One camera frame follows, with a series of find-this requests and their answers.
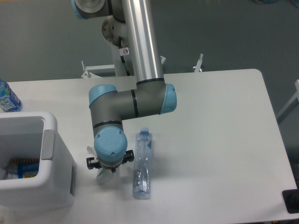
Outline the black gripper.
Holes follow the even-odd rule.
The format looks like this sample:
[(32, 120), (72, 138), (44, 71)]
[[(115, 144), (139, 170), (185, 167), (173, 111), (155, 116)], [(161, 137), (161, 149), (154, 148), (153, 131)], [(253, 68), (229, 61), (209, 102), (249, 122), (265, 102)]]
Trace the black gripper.
[(123, 160), (116, 161), (104, 161), (98, 160), (98, 158), (88, 157), (86, 158), (86, 165), (89, 170), (104, 168), (110, 170), (112, 173), (116, 172), (116, 169), (127, 162), (133, 162), (135, 159), (134, 151), (128, 150), (125, 152)]

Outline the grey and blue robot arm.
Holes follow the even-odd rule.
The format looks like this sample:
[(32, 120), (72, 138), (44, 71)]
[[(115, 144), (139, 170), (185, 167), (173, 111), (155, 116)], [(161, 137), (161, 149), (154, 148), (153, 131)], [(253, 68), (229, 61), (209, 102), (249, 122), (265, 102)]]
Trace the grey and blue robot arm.
[(114, 85), (100, 84), (89, 91), (96, 157), (87, 158), (87, 167), (115, 173), (120, 165), (134, 160), (122, 122), (174, 111), (175, 88), (164, 80), (149, 1), (74, 0), (72, 7), (81, 19), (111, 15), (127, 27), (136, 89), (117, 91)]

